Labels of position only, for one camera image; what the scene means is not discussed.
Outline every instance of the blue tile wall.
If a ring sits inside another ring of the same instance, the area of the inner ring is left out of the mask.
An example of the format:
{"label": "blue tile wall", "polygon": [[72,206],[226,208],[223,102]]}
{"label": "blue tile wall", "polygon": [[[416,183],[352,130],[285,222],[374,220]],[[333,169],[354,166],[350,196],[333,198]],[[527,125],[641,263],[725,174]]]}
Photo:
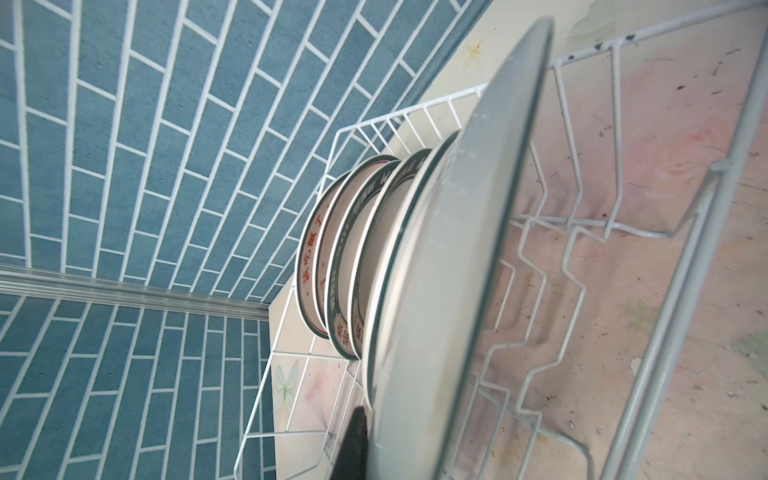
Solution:
{"label": "blue tile wall", "polygon": [[[0,476],[232,478],[267,322],[9,295],[0,310]],[[274,428],[271,392],[252,431]],[[274,464],[273,444],[249,447],[245,478]]]}
{"label": "blue tile wall", "polygon": [[0,2],[0,263],[268,303],[338,129],[414,104],[489,2]]}

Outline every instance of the dish rack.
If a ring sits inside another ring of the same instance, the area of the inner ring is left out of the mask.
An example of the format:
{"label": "dish rack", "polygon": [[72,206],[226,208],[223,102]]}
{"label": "dish rack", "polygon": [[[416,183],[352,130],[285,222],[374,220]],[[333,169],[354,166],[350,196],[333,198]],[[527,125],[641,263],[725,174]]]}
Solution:
{"label": "dish rack", "polygon": [[[670,239],[687,229],[687,239],[685,240],[670,285],[667,288],[666,296],[664,297],[653,332],[650,335],[650,339],[642,356],[642,362],[625,404],[621,420],[619,421],[616,434],[611,444],[611,449],[599,477],[600,480],[635,478],[638,464],[650,437],[651,427],[654,424],[654,420],[664,401],[664,393],[667,390],[670,378],[674,371],[675,362],[680,355],[680,350],[684,343],[691,317],[697,305],[698,296],[703,286],[703,282],[706,279],[718,238],[723,230],[728,215],[730,202],[735,194],[738,181],[749,153],[749,147],[756,133],[766,93],[768,93],[768,33],[766,33],[766,37],[763,38],[762,48],[760,49],[756,66],[753,71],[753,77],[746,94],[746,99],[743,102],[736,129],[733,133],[730,151],[724,159],[715,161],[709,166],[693,200],[690,202],[689,207],[680,219],[678,225],[672,231],[644,230],[615,221],[619,206],[621,205],[624,196],[621,137],[621,49],[628,45],[638,43],[639,41],[669,34],[681,28],[707,22],[715,18],[733,14],[734,12],[762,6],[766,6],[765,1],[729,2],[715,5],[692,15],[675,18],[652,27],[636,30],[628,35],[622,35],[611,40],[603,41],[593,47],[584,48],[570,55],[555,58],[550,63],[549,68],[554,75],[559,106],[562,111],[564,129],[568,142],[568,150],[571,155],[570,158],[577,187],[576,198],[570,207],[570,214],[567,217],[549,217],[541,214],[549,195],[549,191],[547,187],[547,178],[541,169],[541,161],[533,141],[531,141],[529,150],[535,167],[537,177],[536,182],[539,183],[541,188],[541,199],[538,204],[535,205],[533,213],[512,214],[509,223],[513,228],[517,228],[521,231],[516,249],[518,259],[541,276],[541,285],[538,288],[535,303],[533,304],[531,315],[528,317],[525,334],[522,339],[514,343],[493,344],[485,354],[481,368],[470,372],[468,384],[471,387],[471,395],[469,397],[468,407],[460,413],[461,416],[458,419],[458,438],[454,442],[454,446],[449,450],[449,462],[447,468],[445,468],[442,473],[443,478],[451,478],[450,472],[454,461],[456,460],[459,446],[461,445],[461,438],[464,435],[467,426],[472,403],[477,396],[482,396],[490,400],[498,407],[498,418],[495,421],[491,438],[485,449],[485,455],[482,459],[478,478],[482,478],[485,473],[488,458],[492,452],[502,420],[506,415],[512,415],[518,421],[531,428],[531,434],[528,438],[525,453],[521,459],[516,478],[521,479],[525,477],[526,468],[528,467],[534,444],[539,435],[561,442],[567,447],[577,451],[580,455],[583,455],[587,462],[587,471],[585,472],[586,477],[595,478],[596,471],[594,460],[588,449],[567,435],[545,428],[542,425],[544,414],[541,410],[524,407],[526,395],[533,378],[540,372],[552,369],[562,362],[574,332],[574,326],[584,303],[584,298],[587,294],[586,286],[569,270],[568,264],[571,260],[571,251],[573,250],[574,242],[580,235],[582,235],[594,241],[605,243],[611,237],[611,234],[616,231],[650,239]],[[576,213],[581,204],[584,187],[582,184],[581,168],[571,124],[571,116],[568,111],[562,68],[565,65],[583,61],[592,58],[595,55],[607,53],[610,54],[611,59],[611,98],[613,101],[614,120],[613,136],[616,195],[611,212],[607,217],[600,219],[577,218]],[[434,113],[435,108],[440,108],[441,106],[442,108],[445,108],[447,106],[456,127],[461,128],[462,122],[457,112],[457,102],[466,102],[467,99],[472,98],[474,98],[474,101],[476,102],[485,90],[486,85],[487,84],[480,84],[473,88],[468,88],[455,92],[454,94],[392,112],[391,114],[341,128],[334,138],[333,146],[331,147],[331,155],[329,156],[332,160],[326,165],[325,174],[320,181],[319,192],[324,191],[326,185],[329,185],[329,180],[333,181],[336,179],[331,174],[331,171],[339,158],[338,152],[343,150],[347,142],[357,141],[366,147],[357,159],[357,162],[355,162],[355,165],[357,165],[366,154],[379,154],[383,153],[385,150],[395,154],[396,149],[400,150],[402,148],[402,150],[411,154],[412,151],[409,149],[408,143],[413,141],[418,143],[420,147],[432,147],[434,145],[427,145],[425,142],[426,138],[436,137],[441,140],[443,139],[444,134],[449,132],[441,132],[439,130],[435,119],[430,112]],[[422,119],[424,121],[414,121],[412,118],[414,114],[423,115]],[[343,139],[341,147],[337,150],[339,140],[344,134],[347,135]],[[578,288],[579,293],[571,317],[567,319],[567,327],[561,338],[557,356],[549,362],[528,369],[518,391],[512,392],[509,388],[488,381],[486,379],[486,374],[494,353],[503,349],[521,348],[528,344],[531,330],[535,323],[542,297],[544,296],[547,285],[547,274],[523,253],[526,241],[528,240],[528,235],[533,226],[543,227],[567,237],[566,247],[560,262],[560,271]],[[502,313],[504,312],[505,305],[508,301],[512,284],[515,281],[515,267],[513,265],[503,259],[499,259],[499,268],[509,269],[510,273],[509,280],[503,286],[504,294],[500,310],[493,322],[493,328],[484,331],[484,333],[490,335],[495,333],[499,328],[500,322],[502,321]],[[330,470],[333,467],[333,459],[335,458],[336,451],[339,447],[339,437],[343,434],[342,427],[350,413],[349,407],[353,392],[355,389],[362,390],[362,384],[358,380],[359,363],[348,360],[346,361],[341,385],[339,385],[336,394],[336,401],[333,405],[328,427],[325,430],[290,431],[291,421],[294,417],[297,404],[297,401],[295,401],[290,410],[285,432],[248,433],[251,430],[251,425],[256,416],[257,406],[259,405],[263,388],[266,383],[266,375],[270,370],[274,356],[292,356],[305,359],[303,373],[300,378],[297,392],[301,392],[310,359],[340,360],[339,357],[313,353],[317,341],[316,336],[313,337],[312,344],[307,353],[281,352],[276,350],[278,341],[280,340],[280,334],[283,331],[283,324],[288,306],[295,298],[295,282],[294,278],[294,281],[290,284],[290,291],[283,308],[280,323],[277,327],[272,351],[270,352],[264,370],[264,376],[259,385],[256,401],[251,410],[251,415],[245,430],[246,435],[240,444],[240,450],[237,455],[234,469],[235,477],[238,479],[242,478],[243,450],[249,439],[289,435],[323,436],[323,447],[318,454],[315,464],[292,475],[290,478],[298,478],[301,475],[305,475],[316,468],[319,468],[323,457],[327,458],[327,465],[325,467],[326,470],[323,473],[323,478],[328,478]],[[347,382],[349,382],[349,387],[348,389],[344,389],[343,386],[347,384]],[[335,419],[336,424],[339,426],[339,431],[334,435],[331,428],[332,425],[334,425]]]}

